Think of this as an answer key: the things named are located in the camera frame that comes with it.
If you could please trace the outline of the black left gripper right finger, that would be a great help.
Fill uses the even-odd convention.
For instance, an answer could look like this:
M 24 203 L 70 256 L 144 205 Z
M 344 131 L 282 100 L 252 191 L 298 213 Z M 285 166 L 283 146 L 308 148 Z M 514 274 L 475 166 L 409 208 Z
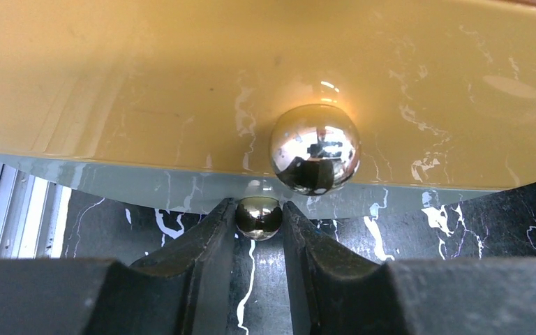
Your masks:
M 536 334 L 536 258 L 377 264 L 283 205 L 295 334 Z

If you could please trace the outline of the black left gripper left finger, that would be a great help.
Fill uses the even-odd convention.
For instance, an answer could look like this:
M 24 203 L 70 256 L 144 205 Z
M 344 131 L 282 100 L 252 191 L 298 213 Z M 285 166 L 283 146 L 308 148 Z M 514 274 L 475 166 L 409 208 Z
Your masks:
M 113 259 L 0 260 L 0 334 L 222 334 L 236 202 L 126 266 Z

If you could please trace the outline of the cream cylindrical drum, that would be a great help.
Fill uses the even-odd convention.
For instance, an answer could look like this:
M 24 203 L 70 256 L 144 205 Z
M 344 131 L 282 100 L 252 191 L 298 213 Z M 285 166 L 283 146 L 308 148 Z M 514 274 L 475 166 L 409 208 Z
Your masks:
M 536 182 L 536 1 L 0 1 L 0 161 L 373 215 Z

